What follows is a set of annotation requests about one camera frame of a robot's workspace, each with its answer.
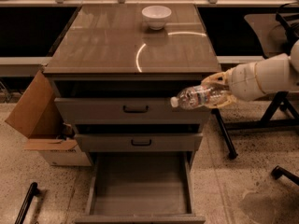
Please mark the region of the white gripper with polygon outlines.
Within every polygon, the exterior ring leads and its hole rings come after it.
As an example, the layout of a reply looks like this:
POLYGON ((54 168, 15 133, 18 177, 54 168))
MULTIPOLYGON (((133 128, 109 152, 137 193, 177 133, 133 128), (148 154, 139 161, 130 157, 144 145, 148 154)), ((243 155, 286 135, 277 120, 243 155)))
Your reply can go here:
POLYGON ((229 85, 230 92, 218 92, 209 95, 208 108, 223 108, 236 102, 236 98, 242 101, 253 101, 264 96, 259 85, 257 63, 244 63, 225 72, 219 72, 205 77, 202 85, 229 85))

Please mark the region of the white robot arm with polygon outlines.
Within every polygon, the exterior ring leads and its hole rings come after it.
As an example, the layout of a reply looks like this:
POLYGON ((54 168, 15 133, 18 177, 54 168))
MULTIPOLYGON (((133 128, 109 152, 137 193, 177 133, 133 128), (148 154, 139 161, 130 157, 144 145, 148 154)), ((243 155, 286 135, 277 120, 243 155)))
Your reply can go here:
POLYGON ((266 60, 239 64, 226 72, 205 78, 203 83, 220 83, 220 92, 208 94, 205 106, 221 108, 237 100, 254 101, 279 91, 298 91, 299 41, 291 53, 279 54, 266 60))

